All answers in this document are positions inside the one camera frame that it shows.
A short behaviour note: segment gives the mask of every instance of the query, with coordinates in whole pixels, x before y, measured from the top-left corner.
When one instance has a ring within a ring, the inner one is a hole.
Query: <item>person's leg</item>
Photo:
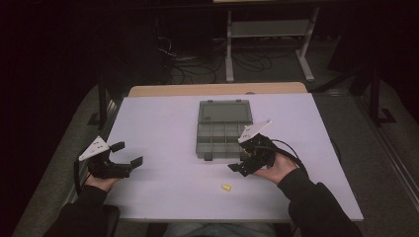
[[[170,223],[163,237],[191,236],[201,233],[206,226],[204,223]]]
[[[222,236],[222,237],[276,237],[269,223],[172,223],[164,237]]]
[[[232,223],[223,224],[230,236],[248,236],[248,237],[276,237],[274,225],[271,223]]]

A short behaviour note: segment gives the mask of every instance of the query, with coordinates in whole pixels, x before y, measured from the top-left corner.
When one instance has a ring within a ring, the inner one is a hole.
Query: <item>metal stand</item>
[[[99,129],[102,129],[107,119],[107,106],[106,106],[106,87],[104,77],[101,74],[98,80],[99,90]]]
[[[379,108],[379,78],[377,77],[377,69],[373,69],[373,77],[371,78],[371,94],[370,94],[370,117],[377,126],[381,123],[395,122],[394,117],[388,109],[382,109],[385,118],[380,118],[378,115]]]
[[[227,56],[225,58],[226,81],[233,82],[233,67],[231,59],[231,39],[248,37],[286,37],[304,36],[303,44],[296,50],[299,65],[308,82],[314,81],[310,67],[305,59],[305,54],[310,43],[320,8],[313,9],[308,20],[262,21],[262,22],[232,22],[231,11],[227,17]]]

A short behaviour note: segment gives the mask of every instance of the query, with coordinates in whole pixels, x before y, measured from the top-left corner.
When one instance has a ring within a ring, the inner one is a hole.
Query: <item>handheld controller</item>
[[[131,171],[142,165],[142,156],[130,161],[129,164],[116,164],[109,159],[112,152],[125,148],[124,142],[108,145],[102,137],[98,136],[74,162],[74,182],[77,193],[81,191],[79,182],[79,162],[89,159],[87,168],[89,173],[100,179],[128,178]]]
[[[308,176],[302,162],[290,152],[277,147],[273,140],[259,132],[271,123],[270,120],[246,126],[240,138],[239,145],[249,155],[249,158],[240,164],[230,164],[228,167],[233,172],[239,172],[244,177],[253,174],[264,166],[274,166],[275,154],[280,153],[292,159],[299,168]]]

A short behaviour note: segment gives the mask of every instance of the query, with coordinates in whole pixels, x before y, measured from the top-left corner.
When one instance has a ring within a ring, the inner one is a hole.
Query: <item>person's hand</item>
[[[253,175],[265,178],[277,185],[283,177],[294,169],[296,169],[296,164],[290,158],[276,153],[274,166],[257,170]]]
[[[119,180],[120,179],[100,179],[100,178],[95,178],[92,175],[90,175],[87,178],[85,185],[94,186],[105,192],[108,192],[114,186],[114,184]]]

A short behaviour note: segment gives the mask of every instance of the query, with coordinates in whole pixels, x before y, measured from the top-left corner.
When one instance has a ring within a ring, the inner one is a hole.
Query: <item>table leg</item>
[[[227,56],[225,57],[225,80],[233,82],[233,62],[231,60],[231,11],[228,11],[227,17]]]
[[[302,72],[304,73],[305,79],[308,82],[314,81],[314,76],[311,73],[310,67],[308,66],[307,60],[305,59],[305,53],[308,49],[308,44],[310,43],[311,36],[314,30],[315,22],[317,20],[317,15],[320,8],[316,7],[313,9],[313,12],[311,13],[310,22],[307,26],[307,30],[304,35],[304,40],[302,43],[301,49],[297,49],[295,51],[296,57],[298,58],[299,65],[301,66]]]

